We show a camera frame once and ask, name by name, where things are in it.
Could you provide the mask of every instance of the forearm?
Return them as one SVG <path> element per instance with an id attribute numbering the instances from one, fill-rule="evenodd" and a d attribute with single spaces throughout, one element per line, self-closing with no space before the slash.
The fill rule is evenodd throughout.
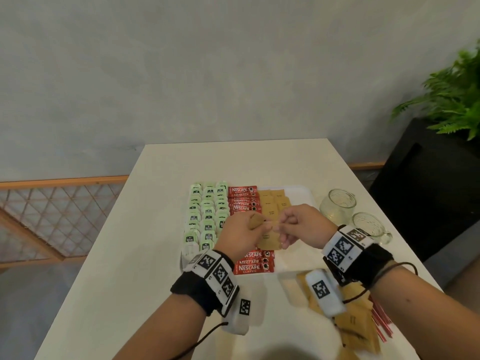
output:
<path id="1" fill-rule="evenodd" d="M 168 360 L 197 342 L 206 313 L 192 298 L 171 294 L 113 360 Z M 190 359 L 193 352 L 183 357 Z"/>
<path id="2" fill-rule="evenodd" d="M 422 359 L 480 359 L 480 317 L 409 270 L 391 270 L 370 292 Z"/>

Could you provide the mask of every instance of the glass cup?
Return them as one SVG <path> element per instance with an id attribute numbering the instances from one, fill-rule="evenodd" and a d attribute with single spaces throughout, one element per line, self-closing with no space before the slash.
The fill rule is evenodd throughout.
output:
<path id="1" fill-rule="evenodd" d="M 355 196 L 344 189 L 332 189 L 321 201 L 320 212 L 335 225 L 347 225 L 357 205 Z"/>
<path id="2" fill-rule="evenodd" d="M 378 244 L 388 244 L 393 236 L 385 229 L 378 218 L 367 212 L 357 212 L 352 217 L 352 224 L 357 229 L 362 229 L 371 236 Z"/>

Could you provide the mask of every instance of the person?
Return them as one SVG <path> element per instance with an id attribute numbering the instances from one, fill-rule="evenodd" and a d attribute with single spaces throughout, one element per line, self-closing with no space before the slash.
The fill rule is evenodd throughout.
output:
<path id="1" fill-rule="evenodd" d="M 252 215 L 250 211 L 230 216 L 214 249 L 233 262 L 253 250 L 273 223 L 266 221 L 249 230 Z M 273 226 L 280 233 L 284 250 L 297 240 L 322 249 L 337 229 L 306 204 L 286 208 Z M 393 268 L 375 283 L 370 293 L 422 359 L 480 359 L 480 316 L 410 270 Z M 171 359 L 198 341 L 205 318 L 205 310 L 190 296 L 171 294 L 114 360 Z M 192 354 L 193 351 L 182 359 L 190 359 Z"/>

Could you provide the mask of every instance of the white table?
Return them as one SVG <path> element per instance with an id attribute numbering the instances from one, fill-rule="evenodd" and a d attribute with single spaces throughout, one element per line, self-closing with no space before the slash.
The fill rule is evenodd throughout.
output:
<path id="1" fill-rule="evenodd" d="M 203 159 L 208 156 L 214 162 L 210 169 Z M 219 180 L 304 185 L 317 203 L 332 188 L 350 191 L 357 197 L 357 212 L 374 214 L 392 232 L 387 248 L 395 259 L 414 263 L 419 275 L 438 287 L 326 138 L 146 145 L 35 359 L 111 359 L 165 300 L 180 274 L 189 185 Z M 249 333 L 234 336 L 218 329 L 194 358 L 215 359 L 216 353 L 217 359 L 281 359 L 302 353 L 308 359 L 334 359 L 340 337 L 327 318 L 307 308 L 294 278 L 294 273 L 240 276 L 259 303 L 252 309 Z M 207 318 L 203 333 L 217 323 L 219 315 Z M 381 346 L 384 357 L 416 359 L 393 329 L 393 339 Z"/>

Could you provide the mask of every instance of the wrist strap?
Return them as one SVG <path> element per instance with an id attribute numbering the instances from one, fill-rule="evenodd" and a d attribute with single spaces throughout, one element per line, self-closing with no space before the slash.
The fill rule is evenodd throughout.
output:
<path id="1" fill-rule="evenodd" d="M 380 270 L 393 260 L 393 255 L 375 244 L 363 230 L 349 225 L 340 226 L 322 250 L 336 271 L 333 274 L 340 285 L 351 280 L 370 286 Z"/>
<path id="2" fill-rule="evenodd" d="M 190 296 L 208 316 L 218 310 L 225 317 L 240 290 L 232 272 L 232 262 L 226 258 L 218 250 L 195 255 L 170 291 Z"/>

